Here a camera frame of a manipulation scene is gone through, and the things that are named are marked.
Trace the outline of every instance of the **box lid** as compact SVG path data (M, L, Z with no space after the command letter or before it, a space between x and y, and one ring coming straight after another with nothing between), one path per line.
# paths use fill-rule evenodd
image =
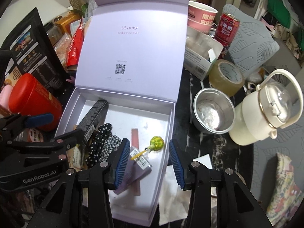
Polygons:
M176 102L189 0L95 0L77 87Z

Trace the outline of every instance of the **bottle handle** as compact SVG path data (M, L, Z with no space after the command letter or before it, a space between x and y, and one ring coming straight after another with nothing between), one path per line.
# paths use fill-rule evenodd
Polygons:
M295 122L297 122L300 119L300 117L302 116L302 112L303 112L303 94L302 94L302 89L301 89L299 83L297 82L296 78L290 72L288 72L285 69L277 69L277 70L271 72L270 75L268 75L268 77L260 85L256 86L257 90L260 90L270 80L270 78L273 77L276 74L282 74L290 80L290 82L294 85L294 87L297 91L297 94L299 96L299 100L300 100L300 110L299 110L298 114L293 116L292 118L290 118L284 125L282 125L280 127L280 128L286 128L286 127L294 124Z

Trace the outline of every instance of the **purple packet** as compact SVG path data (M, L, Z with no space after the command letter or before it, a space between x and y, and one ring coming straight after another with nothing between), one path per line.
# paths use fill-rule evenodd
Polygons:
M139 150L133 146L130 148L129 161L126 166L125 174L123 176L123 182L118 187L117 190L114 190L115 194L120 194L125 191L128 186L139 178L143 178L148 175L152 169L152 165L146 160L146 158L141 155L135 160L131 160L131 157L139 153Z

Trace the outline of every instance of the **can of drink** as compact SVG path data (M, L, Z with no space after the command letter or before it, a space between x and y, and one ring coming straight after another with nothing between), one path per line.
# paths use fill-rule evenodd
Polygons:
M237 18L229 13L223 13L215 31L215 35L227 43L232 43L239 26L240 21Z
M225 55L227 54L227 52L228 52L228 49L229 49L229 47L230 47L230 43L228 43L228 42L226 42L226 41L224 41L224 40L222 40L222 39L219 39L217 36L214 36L214 39L215 39L216 41L220 42L220 43L224 46L224 48L223 48L221 54L218 56L218 59L223 59L224 56L225 56Z

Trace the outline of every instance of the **red can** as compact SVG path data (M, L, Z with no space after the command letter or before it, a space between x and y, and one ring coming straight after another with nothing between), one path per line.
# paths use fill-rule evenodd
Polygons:
M40 115L52 113L52 123L41 126L43 131L55 129L62 115L62 105L43 85L31 74L24 74L15 84L9 97L9 109L21 115Z
M225 56L225 55L227 54L227 52L228 52L228 49L229 49L229 47L230 47L230 43L228 43L228 42L226 42L226 41L224 41L224 40L219 39L217 36L214 36L214 39L215 39L216 41L220 42L220 43L224 46L224 48L223 48L221 54L218 56L218 59L223 59L224 56Z
M232 43L239 26L240 21L237 18L229 13L223 13L215 31L215 35L227 43Z

